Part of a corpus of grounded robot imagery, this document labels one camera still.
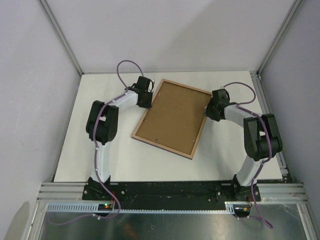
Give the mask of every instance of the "gray wall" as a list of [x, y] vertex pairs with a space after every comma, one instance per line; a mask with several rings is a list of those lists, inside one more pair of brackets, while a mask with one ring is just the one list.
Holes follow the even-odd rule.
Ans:
[[320, 225], [320, 1], [305, 1], [262, 74], [289, 169]]
[[0, 239], [20, 239], [79, 76], [35, 0], [0, 2]]
[[[256, 70], [294, 0], [48, 0], [85, 72]], [[122, 71], [135, 72], [132, 64]]]

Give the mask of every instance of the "metal sheet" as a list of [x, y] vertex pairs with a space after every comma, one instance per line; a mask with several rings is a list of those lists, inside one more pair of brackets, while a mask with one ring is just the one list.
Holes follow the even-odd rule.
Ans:
[[124, 213], [109, 220], [84, 217], [67, 222], [83, 213], [48, 212], [42, 229], [42, 240], [292, 240], [307, 239], [296, 205], [262, 205], [265, 218], [273, 230], [255, 219], [237, 220], [218, 214], [138, 214]]

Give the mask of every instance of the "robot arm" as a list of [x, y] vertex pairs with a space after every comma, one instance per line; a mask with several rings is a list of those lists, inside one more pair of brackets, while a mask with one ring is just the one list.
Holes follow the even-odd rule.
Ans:
[[[99, 177], [103, 183], [109, 180], [111, 175], [110, 145], [111, 141], [116, 137], [117, 134], [119, 113], [122, 113], [123, 111], [134, 105], [138, 105], [141, 108], [151, 108], [153, 86], [154, 83], [150, 79], [140, 76], [137, 83], [129, 87], [125, 93], [112, 100], [112, 103], [110, 103], [104, 109], [95, 133], [95, 139], [98, 144], [97, 170]], [[99, 111], [104, 104], [104, 102], [95, 101], [93, 102], [91, 107], [85, 129], [92, 141], [94, 126]], [[98, 182], [94, 163], [90, 177], [92, 178], [92, 180]]]
[[[233, 177], [233, 183], [238, 189], [249, 187], [261, 163], [269, 156], [266, 135], [259, 119], [239, 109], [237, 103], [230, 102], [225, 89], [212, 91], [204, 114], [214, 121], [229, 120], [243, 128], [247, 156], [240, 171]], [[263, 114], [261, 118], [267, 128], [274, 157], [283, 148], [277, 122], [273, 114]]]

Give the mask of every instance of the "brown backing board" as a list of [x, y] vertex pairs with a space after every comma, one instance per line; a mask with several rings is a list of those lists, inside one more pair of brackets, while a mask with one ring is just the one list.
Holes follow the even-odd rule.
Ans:
[[163, 79], [132, 137], [192, 159], [206, 122], [211, 93]]

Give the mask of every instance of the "white table surface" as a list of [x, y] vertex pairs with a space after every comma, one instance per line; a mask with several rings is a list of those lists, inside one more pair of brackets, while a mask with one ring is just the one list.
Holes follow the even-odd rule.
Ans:
[[[138, 73], [121, 75], [131, 86]], [[161, 72], [146, 73], [155, 80], [175, 81], [211, 92], [231, 82], [253, 86], [248, 71]], [[227, 87], [232, 102], [251, 100], [253, 94], [242, 85]], [[123, 93], [116, 74], [82, 76], [70, 123], [59, 159], [55, 182], [86, 182], [94, 162], [94, 144], [86, 133], [86, 123], [93, 101], [107, 102]], [[246, 107], [261, 113], [256, 99]], [[119, 115], [118, 131], [111, 144], [111, 181], [218, 181], [231, 180], [246, 157], [243, 129], [233, 122], [207, 119], [193, 160], [131, 138], [145, 109], [133, 106]], [[276, 158], [266, 164], [258, 179], [281, 179]]]

